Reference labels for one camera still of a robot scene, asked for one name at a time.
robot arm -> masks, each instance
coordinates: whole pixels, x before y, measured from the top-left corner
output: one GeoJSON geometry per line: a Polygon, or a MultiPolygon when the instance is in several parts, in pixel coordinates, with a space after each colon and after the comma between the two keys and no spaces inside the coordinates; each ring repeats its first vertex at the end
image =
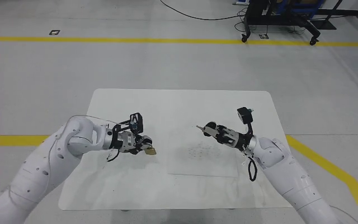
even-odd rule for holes
{"type": "Polygon", "coordinates": [[[219,143],[237,148],[253,158],[272,186],[296,209],[305,223],[341,223],[290,150],[277,139],[270,140],[253,135],[251,112],[253,110],[247,108],[238,109],[241,121],[248,125],[246,134],[216,125],[214,122],[203,128],[197,127],[205,136],[212,136],[219,143]]]}
{"type": "Polygon", "coordinates": [[[72,173],[86,152],[117,149],[118,154],[137,154],[142,150],[154,150],[152,140],[139,135],[142,131],[139,113],[132,114],[130,120],[113,129],[109,125],[95,125],[83,116],[71,117],[65,126],[28,156],[11,185],[0,196],[0,223],[24,223],[37,204],[72,173]],[[95,142],[93,132],[97,134],[95,142]]]}

white table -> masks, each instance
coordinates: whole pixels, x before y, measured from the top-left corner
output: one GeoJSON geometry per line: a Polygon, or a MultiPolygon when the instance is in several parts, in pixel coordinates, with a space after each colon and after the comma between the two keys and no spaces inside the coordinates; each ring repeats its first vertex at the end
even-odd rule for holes
{"type": "Polygon", "coordinates": [[[262,172],[250,182],[238,150],[205,137],[195,126],[209,121],[245,132],[236,109],[253,108],[258,136],[287,141],[269,93],[264,91],[98,89],[87,114],[117,122],[143,116],[156,156],[90,152],[66,180],[63,210],[291,207],[262,172]]]}

yellow tape line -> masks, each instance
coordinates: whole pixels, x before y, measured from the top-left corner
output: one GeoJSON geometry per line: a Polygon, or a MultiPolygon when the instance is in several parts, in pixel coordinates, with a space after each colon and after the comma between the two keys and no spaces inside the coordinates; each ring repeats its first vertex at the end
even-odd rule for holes
{"type": "Polygon", "coordinates": [[[300,143],[291,136],[286,136],[287,142],[290,147],[299,151],[302,155],[315,162],[318,166],[324,168],[327,172],[335,176],[337,179],[343,181],[349,188],[356,204],[358,204],[358,181],[344,170],[329,162],[309,147],[300,143]]]}
{"type": "MultiPolygon", "coordinates": [[[[38,146],[48,136],[0,136],[0,146],[38,146]]],[[[324,168],[337,179],[343,181],[349,188],[355,202],[358,204],[358,182],[344,170],[329,162],[309,147],[297,141],[291,136],[286,136],[290,147],[299,151],[302,155],[324,168]]]]}
{"type": "MultiPolygon", "coordinates": [[[[284,45],[309,46],[309,41],[288,40],[241,40],[223,39],[162,39],[162,38],[70,38],[70,37],[26,37],[0,36],[0,41],[10,42],[72,42],[72,43],[157,43],[157,44],[248,44],[248,45],[284,45]]],[[[358,42],[317,42],[315,46],[358,46],[358,42]]]]}
{"type": "Polygon", "coordinates": [[[48,136],[0,136],[0,146],[38,146],[48,136]]]}

small object in gripper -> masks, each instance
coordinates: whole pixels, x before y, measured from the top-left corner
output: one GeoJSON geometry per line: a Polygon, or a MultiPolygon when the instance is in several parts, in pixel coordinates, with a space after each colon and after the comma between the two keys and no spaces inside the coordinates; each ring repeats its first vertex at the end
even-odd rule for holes
{"type": "Polygon", "coordinates": [[[144,152],[145,152],[145,154],[150,155],[150,156],[154,156],[157,154],[156,149],[153,148],[152,146],[145,149],[144,152]]]}

gray floor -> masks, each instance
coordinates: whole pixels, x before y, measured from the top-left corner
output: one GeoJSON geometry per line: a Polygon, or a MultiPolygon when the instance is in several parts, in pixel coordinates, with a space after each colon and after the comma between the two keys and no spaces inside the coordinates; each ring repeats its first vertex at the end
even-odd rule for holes
{"type": "MultiPolygon", "coordinates": [[[[168,0],[199,17],[234,15],[230,1],[168,0]]],[[[159,0],[1,0],[0,36],[240,39],[236,19],[183,17],[159,0]]],[[[332,20],[321,41],[358,41],[358,19],[332,20]]],[[[258,27],[252,39],[266,32],[258,27]]],[[[309,40],[269,27],[271,40],[309,40]]],[[[358,179],[358,48],[213,44],[0,42],[0,134],[52,134],[86,113],[97,88],[266,90],[286,134],[358,179]]],[[[0,147],[0,188],[33,147],[0,147]]],[[[326,200],[357,216],[346,185],[293,150],[326,200]]],[[[178,211],[61,211],[61,187],[30,223],[303,223],[292,208],[178,211]]],[[[354,223],[339,211],[347,223],[354,223]]]]}

